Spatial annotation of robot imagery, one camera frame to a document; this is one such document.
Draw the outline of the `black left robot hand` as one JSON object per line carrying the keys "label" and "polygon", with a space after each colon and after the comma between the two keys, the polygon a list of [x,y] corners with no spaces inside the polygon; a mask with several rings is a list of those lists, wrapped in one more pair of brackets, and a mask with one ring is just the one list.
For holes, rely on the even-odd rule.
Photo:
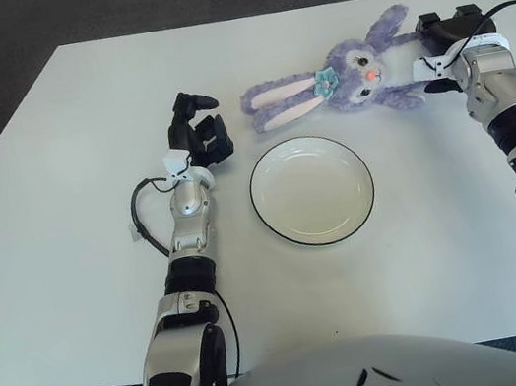
{"label": "black left robot hand", "polygon": [[209,96],[177,94],[167,134],[169,147],[187,151],[192,166],[208,168],[224,161],[234,152],[233,141],[221,116],[206,116],[195,125],[190,122],[198,111],[218,106],[218,101]]}

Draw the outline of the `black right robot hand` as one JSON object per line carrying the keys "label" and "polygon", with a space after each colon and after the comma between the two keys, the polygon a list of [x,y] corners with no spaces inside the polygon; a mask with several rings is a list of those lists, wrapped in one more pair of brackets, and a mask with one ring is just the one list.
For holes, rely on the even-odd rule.
{"label": "black right robot hand", "polygon": [[449,18],[442,19],[435,12],[420,14],[415,30],[429,54],[436,56],[444,54],[458,40],[468,38],[483,17],[475,4],[460,6]]}

